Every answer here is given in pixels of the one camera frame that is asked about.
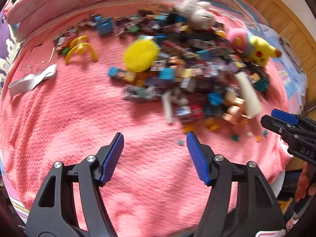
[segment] human hand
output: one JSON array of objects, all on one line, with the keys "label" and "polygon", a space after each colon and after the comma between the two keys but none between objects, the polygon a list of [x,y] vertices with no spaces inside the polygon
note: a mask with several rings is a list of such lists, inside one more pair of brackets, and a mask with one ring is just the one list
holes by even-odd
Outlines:
[{"label": "human hand", "polygon": [[305,198],[306,194],[310,196],[316,194],[316,183],[313,183],[309,187],[311,179],[307,176],[307,171],[308,171],[308,163],[305,162],[302,173],[300,177],[298,178],[297,189],[294,196],[296,202],[298,202],[300,199]]}]

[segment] stuffed animal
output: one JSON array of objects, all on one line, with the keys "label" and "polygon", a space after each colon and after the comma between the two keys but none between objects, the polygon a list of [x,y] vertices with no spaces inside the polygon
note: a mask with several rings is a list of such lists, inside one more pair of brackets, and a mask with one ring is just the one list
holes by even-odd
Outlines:
[{"label": "stuffed animal", "polygon": [[178,10],[194,28],[209,30],[215,23],[214,14],[209,11],[210,5],[199,0],[184,0]]},{"label": "stuffed animal", "polygon": [[261,37],[254,36],[246,29],[233,28],[226,37],[231,42],[231,48],[240,50],[245,60],[248,60],[260,67],[267,64],[269,57],[277,58],[282,52],[269,45]]}]

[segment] blue ridged pad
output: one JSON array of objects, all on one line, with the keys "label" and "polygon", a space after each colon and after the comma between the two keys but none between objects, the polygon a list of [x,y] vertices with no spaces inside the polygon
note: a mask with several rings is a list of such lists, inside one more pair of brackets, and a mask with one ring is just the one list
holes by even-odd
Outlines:
[{"label": "blue ridged pad", "polygon": [[273,111],[271,111],[271,117],[281,120],[292,126],[296,126],[298,124],[298,119],[294,115],[289,114],[284,111],[277,110],[277,109],[274,109]]},{"label": "blue ridged pad", "polygon": [[111,180],[114,169],[118,163],[118,159],[121,156],[124,148],[124,136],[119,134],[114,144],[112,145],[109,154],[106,156],[105,161],[102,164],[102,172],[100,182],[104,185]]},{"label": "blue ridged pad", "polygon": [[190,132],[187,134],[186,146],[191,155],[198,177],[205,183],[205,185],[209,185],[211,183],[209,165],[200,149],[199,143],[196,140],[194,133]]}]

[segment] yellow round object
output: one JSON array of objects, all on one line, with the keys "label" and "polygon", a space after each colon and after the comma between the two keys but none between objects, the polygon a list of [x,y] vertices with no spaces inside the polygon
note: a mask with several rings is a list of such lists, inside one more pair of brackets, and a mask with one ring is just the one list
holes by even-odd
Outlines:
[{"label": "yellow round object", "polygon": [[139,39],[133,42],[124,53],[124,62],[127,70],[143,72],[151,67],[160,52],[153,40]]}]

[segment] headboard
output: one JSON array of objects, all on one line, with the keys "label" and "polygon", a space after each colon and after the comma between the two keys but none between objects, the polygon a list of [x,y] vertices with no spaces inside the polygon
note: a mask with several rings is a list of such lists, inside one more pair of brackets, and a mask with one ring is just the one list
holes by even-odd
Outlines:
[{"label": "headboard", "polygon": [[281,0],[245,0],[254,6],[280,36],[288,39],[308,78],[307,101],[316,99],[316,41]]}]

